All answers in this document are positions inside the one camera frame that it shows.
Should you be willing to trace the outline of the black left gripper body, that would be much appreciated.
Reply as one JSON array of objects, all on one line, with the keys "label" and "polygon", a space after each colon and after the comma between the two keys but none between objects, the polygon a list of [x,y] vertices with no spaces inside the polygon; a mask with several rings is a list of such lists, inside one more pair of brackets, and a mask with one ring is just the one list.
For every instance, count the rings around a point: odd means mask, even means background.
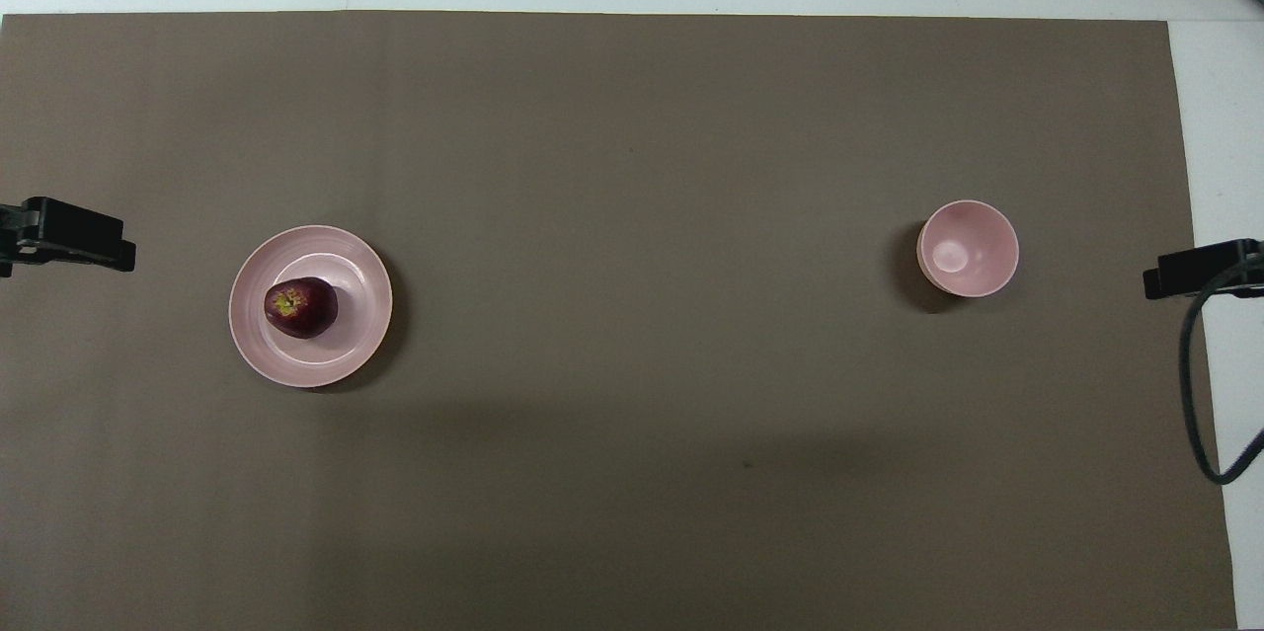
[{"label": "black left gripper body", "polygon": [[21,207],[1,204],[1,278],[9,278],[14,266],[27,260],[19,245],[19,235],[24,226],[27,226],[27,212]]}]

